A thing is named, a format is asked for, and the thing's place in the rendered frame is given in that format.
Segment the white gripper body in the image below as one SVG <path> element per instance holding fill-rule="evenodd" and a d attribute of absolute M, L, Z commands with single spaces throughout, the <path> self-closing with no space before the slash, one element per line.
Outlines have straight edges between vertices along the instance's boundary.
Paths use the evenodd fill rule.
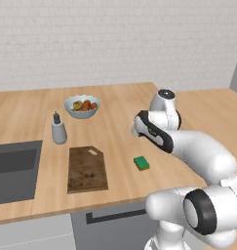
<path fill-rule="evenodd" d="M 143 124 L 139 118 L 135 118 L 134 124 L 133 124 L 132 129 L 131 129 L 131 133 L 135 137 L 140 137 L 142 132 L 143 132 Z"/>

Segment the green sponge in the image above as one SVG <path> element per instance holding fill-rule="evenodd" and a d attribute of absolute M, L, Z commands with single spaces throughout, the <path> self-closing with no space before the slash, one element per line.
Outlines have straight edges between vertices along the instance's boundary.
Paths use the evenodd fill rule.
<path fill-rule="evenodd" d="M 134 163 L 137 165 L 140 171 L 146 170 L 149 168 L 149 163 L 146 161 L 146 159 L 143 156 L 135 157 Z"/>

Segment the white bowl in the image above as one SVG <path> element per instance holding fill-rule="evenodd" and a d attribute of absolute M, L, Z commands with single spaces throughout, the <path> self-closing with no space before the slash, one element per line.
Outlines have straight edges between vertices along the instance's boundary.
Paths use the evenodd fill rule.
<path fill-rule="evenodd" d="M 89 100 L 91 101 L 91 103 L 97 103 L 98 106 L 94 109 L 90 109 L 86 111 L 82 109 L 83 107 L 78 111 L 73 110 L 74 102 L 81 101 L 83 103 L 85 100 Z M 67 100 L 65 100 L 63 103 L 63 107 L 65 108 L 65 110 L 72 117 L 77 118 L 77 119 L 87 119 L 89 117 L 92 117 L 97 112 L 99 105 L 100 105 L 100 101 L 98 98 L 93 97 L 93 96 L 88 96 L 88 95 L 77 95 L 74 97 L 70 97 Z"/>

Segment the grey soap dispenser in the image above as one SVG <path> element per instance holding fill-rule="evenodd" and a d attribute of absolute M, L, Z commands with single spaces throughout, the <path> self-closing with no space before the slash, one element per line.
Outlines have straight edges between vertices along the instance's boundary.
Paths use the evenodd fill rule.
<path fill-rule="evenodd" d="M 54 120 L 52 122 L 52 139 L 57 145 L 62 145 L 67 140 L 64 123 L 60 120 L 57 112 L 54 113 Z"/>

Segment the brown wooden cutting board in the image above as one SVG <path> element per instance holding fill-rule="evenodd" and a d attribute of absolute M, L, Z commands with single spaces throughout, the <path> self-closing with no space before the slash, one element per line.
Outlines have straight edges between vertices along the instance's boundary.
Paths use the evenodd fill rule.
<path fill-rule="evenodd" d="M 108 189 L 104 155 L 94 146 L 69 149 L 67 193 Z"/>

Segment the light grey drawer front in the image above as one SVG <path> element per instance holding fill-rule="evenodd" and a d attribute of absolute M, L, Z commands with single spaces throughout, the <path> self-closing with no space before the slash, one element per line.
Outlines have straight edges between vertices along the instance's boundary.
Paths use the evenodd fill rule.
<path fill-rule="evenodd" d="M 0 250 L 76 250 L 69 214 L 0 226 Z"/>

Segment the dark grey sink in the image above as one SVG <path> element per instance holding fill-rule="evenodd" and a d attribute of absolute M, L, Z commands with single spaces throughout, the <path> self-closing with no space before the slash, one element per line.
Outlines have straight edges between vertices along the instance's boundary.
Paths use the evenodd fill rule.
<path fill-rule="evenodd" d="M 0 204 L 33 199 L 41 141 L 0 145 Z"/>

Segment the grey dishwasher front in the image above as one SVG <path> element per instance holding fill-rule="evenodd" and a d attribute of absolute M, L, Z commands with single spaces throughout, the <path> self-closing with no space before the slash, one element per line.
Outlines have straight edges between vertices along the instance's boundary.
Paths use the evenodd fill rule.
<path fill-rule="evenodd" d="M 144 209 L 143 201 L 110 206 L 71 214 L 77 250 L 143 250 L 147 240 L 156 232 L 157 222 L 148 215 L 86 224 L 86 214 L 94 217 Z"/>

